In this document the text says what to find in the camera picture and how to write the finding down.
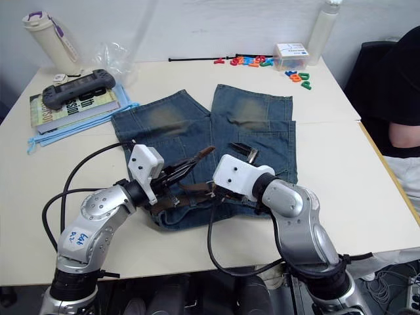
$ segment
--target table edge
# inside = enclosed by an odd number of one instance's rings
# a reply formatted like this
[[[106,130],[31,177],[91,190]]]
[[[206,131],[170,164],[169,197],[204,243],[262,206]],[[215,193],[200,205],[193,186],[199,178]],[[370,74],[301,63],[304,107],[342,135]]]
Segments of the table edge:
[[[420,216],[417,214],[417,211],[414,209],[414,206],[411,203],[410,199],[408,199],[406,192],[402,188],[402,186],[401,186],[400,182],[398,181],[398,179],[396,178],[394,172],[389,167],[389,165],[388,165],[387,161],[385,160],[385,158],[383,157],[381,151],[379,151],[376,143],[374,143],[373,139],[370,137],[370,135],[369,135],[368,131],[366,130],[365,126],[363,125],[363,123],[361,121],[359,121],[358,124],[359,124],[360,128],[362,129],[363,133],[365,134],[365,137],[369,140],[370,145],[372,146],[372,148],[375,150],[376,154],[378,155],[378,158],[381,160],[383,166],[387,170],[389,176],[391,177],[392,181],[394,182],[395,186],[397,187],[398,191],[400,192],[402,198],[406,202],[406,204],[407,204],[409,210],[411,211],[414,219],[417,221],[417,224],[420,226]]]

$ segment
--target blue cloth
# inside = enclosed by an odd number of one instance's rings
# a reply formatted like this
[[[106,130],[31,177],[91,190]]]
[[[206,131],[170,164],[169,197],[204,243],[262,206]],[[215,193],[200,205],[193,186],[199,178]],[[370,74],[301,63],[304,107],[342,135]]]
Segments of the blue cloth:
[[[196,155],[201,149],[216,150],[201,160],[182,180],[183,184],[208,182],[223,154],[242,160],[229,142],[242,142],[259,150],[256,163],[273,167],[288,182],[297,182],[295,122],[291,120],[292,98],[252,93],[227,85],[218,85],[212,112],[198,104],[185,90],[156,102],[118,113],[112,123],[120,141],[135,139],[153,146],[164,158],[165,165]],[[128,161],[130,151],[125,149]],[[175,195],[187,194],[178,186]],[[206,225],[213,201],[176,207],[150,215],[153,221],[169,230]],[[234,215],[256,217],[252,203],[229,201],[217,207],[215,220]]]
[[[66,128],[60,128],[43,135],[37,135],[28,140],[30,147],[27,149],[26,153],[31,154],[36,147],[36,144],[39,143],[41,146],[47,146],[53,142],[56,142],[60,139],[66,138],[68,136],[74,135],[86,129],[92,128],[97,125],[101,125],[109,120],[111,120],[112,115],[118,112],[124,112],[125,110],[130,110],[131,108],[139,106],[138,103],[131,102],[127,93],[125,92],[122,85],[118,84],[112,89],[119,100],[119,108],[107,112],[102,115],[94,116],[93,118],[86,119],[80,123],[74,123]]]

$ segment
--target table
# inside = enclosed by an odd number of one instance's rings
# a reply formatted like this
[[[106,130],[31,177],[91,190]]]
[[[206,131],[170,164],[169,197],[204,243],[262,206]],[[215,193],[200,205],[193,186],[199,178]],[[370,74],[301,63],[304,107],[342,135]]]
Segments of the table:
[[[321,60],[308,67],[313,89],[291,82],[274,68],[212,62],[138,63],[126,84],[130,97],[146,104],[186,89],[206,108],[217,83],[272,95],[293,95],[297,121],[299,184],[315,191],[320,220],[338,252],[351,255],[420,246],[420,229],[404,195],[381,163],[358,120]],[[52,69],[40,69],[0,126],[0,285],[43,284],[53,278],[55,257],[41,223],[41,210],[85,156],[117,141],[111,123],[89,129],[26,154],[34,135],[30,95],[51,84]],[[127,178],[122,149],[88,162],[72,187],[108,187]],[[87,194],[68,197],[67,222]],[[48,220],[58,238],[59,203]],[[141,210],[115,233],[103,268],[121,277],[214,269],[206,248],[207,227],[162,231]],[[213,250],[224,266],[265,264],[278,258],[272,223],[233,218],[214,226]]]

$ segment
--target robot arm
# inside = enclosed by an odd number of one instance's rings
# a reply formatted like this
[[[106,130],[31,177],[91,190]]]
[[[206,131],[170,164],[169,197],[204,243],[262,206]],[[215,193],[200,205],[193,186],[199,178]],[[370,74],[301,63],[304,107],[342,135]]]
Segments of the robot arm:
[[[76,220],[61,234],[54,280],[44,294],[40,315],[93,315],[96,282],[103,275],[100,268],[116,230],[137,207],[155,204],[213,150],[208,147],[162,170],[164,161],[156,149],[134,146],[129,161],[134,180],[121,180],[88,196]]]
[[[213,179],[271,214],[279,253],[306,283],[315,314],[371,315],[320,224],[320,202],[311,190],[276,178],[271,167],[255,167],[229,155],[222,157]]]

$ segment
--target white bottle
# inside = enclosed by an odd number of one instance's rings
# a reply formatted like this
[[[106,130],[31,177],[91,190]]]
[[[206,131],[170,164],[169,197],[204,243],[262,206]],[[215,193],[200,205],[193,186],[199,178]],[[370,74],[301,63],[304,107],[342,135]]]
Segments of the white bottle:
[[[318,63],[324,51],[324,47],[337,19],[341,2],[342,0],[326,0],[322,7],[308,43],[310,57],[308,64],[310,66],[315,66]]]
[[[54,62],[58,71],[67,75],[79,75],[81,66],[77,63],[77,52],[64,32],[45,11],[33,12],[22,19],[24,27],[41,45]]]

